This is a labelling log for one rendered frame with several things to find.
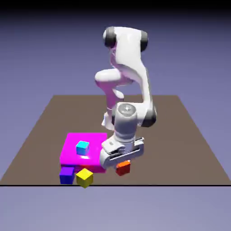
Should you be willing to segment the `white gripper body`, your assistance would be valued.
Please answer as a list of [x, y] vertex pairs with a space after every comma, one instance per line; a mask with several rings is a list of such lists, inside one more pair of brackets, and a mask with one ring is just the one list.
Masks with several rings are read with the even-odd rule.
[[108, 154], [104, 149], [100, 152], [100, 164], [103, 169], [107, 169], [112, 166], [116, 166], [117, 164], [132, 160], [139, 156], [142, 156], [144, 153], [144, 144], [138, 144], [135, 146], [135, 149], [128, 153], [117, 152], [115, 154]]

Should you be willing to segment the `small orange cube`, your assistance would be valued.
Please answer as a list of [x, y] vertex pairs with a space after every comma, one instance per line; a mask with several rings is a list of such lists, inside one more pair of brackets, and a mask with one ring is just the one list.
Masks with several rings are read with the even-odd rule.
[[127, 161], [118, 163], [118, 164], [116, 165], [116, 173], [117, 173], [119, 176], [123, 176], [123, 175], [125, 175], [125, 174], [130, 173], [130, 165], [131, 165], [130, 160], [127, 160]]

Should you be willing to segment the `small cyan cube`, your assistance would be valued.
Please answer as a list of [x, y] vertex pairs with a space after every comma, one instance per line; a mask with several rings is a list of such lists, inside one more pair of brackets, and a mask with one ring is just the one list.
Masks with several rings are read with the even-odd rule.
[[76, 144], [76, 153], [81, 156], [86, 156], [89, 152], [89, 142], [79, 141]]

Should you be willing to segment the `small yellow cube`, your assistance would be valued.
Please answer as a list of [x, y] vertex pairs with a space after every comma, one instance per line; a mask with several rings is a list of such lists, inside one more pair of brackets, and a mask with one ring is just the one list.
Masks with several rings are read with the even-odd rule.
[[83, 168], [75, 175], [77, 184], [83, 188], [87, 188], [93, 183], [93, 173], [86, 168]]

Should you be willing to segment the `small blue cube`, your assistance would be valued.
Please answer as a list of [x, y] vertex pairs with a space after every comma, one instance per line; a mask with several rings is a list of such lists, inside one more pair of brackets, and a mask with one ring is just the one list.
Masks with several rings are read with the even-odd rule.
[[74, 181], [74, 167], [64, 166], [60, 170], [60, 183], [72, 185]]

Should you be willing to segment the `large magenta box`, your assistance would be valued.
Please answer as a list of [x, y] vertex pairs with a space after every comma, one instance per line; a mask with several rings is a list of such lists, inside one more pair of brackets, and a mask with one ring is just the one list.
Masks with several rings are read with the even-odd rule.
[[[100, 164], [102, 142], [106, 139], [106, 133], [68, 133], [60, 154], [61, 166], [72, 166], [76, 172], [83, 168], [93, 173], [106, 172]], [[86, 156], [76, 153], [76, 144], [79, 141], [89, 142], [89, 152]]]

